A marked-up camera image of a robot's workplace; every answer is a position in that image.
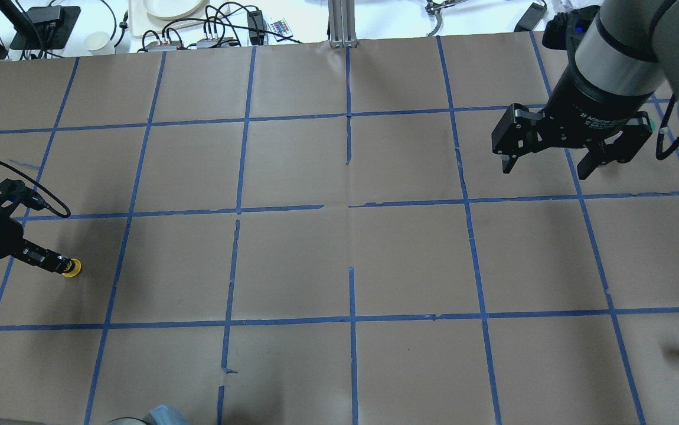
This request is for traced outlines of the yellow push button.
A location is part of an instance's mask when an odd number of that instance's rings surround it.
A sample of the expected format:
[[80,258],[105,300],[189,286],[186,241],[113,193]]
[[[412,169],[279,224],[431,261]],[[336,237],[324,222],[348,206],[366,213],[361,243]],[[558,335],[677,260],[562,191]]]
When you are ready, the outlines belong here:
[[77,277],[82,272],[82,263],[78,259],[70,259],[67,268],[61,273],[66,278]]

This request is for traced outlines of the black tablet stand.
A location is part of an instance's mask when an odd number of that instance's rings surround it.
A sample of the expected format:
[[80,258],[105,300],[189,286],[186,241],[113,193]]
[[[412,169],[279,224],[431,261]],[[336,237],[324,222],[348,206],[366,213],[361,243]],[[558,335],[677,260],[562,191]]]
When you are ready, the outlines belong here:
[[52,5],[23,11],[15,1],[0,1],[0,12],[15,29],[11,50],[51,51],[67,47],[82,8]]

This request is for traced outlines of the black power adapter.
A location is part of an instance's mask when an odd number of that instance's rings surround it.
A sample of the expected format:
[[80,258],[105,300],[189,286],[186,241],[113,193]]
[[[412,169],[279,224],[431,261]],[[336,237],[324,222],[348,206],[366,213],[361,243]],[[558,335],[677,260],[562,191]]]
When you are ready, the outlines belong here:
[[513,32],[531,32],[544,19],[548,10],[546,1],[532,2],[518,19]]

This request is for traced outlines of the white paper cup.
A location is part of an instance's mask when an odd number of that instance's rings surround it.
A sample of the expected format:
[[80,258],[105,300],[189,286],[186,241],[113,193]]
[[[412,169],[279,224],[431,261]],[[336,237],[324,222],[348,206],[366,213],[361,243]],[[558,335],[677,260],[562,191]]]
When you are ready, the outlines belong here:
[[115,44],[110,34],[102,31],[92,32],[84,38],[84,48],[93,56],[113,55],[116,52]]

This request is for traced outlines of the beige plate stack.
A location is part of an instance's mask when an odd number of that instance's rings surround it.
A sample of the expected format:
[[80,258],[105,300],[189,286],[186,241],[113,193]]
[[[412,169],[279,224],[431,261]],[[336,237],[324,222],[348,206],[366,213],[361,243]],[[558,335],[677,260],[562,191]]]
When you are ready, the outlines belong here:
[[161,33],[175,19],[204,19],[207,6],[220,7],[223,1],[129,1],[129,29],[133,38],[147,30]]

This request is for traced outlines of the aluminium frame post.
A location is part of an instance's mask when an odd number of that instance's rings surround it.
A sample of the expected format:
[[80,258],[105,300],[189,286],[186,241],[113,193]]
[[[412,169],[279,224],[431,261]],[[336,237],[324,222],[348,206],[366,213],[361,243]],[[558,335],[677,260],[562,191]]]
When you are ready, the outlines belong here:
[[355,48],[355,1],[327,1],[328,41],[332,48]]

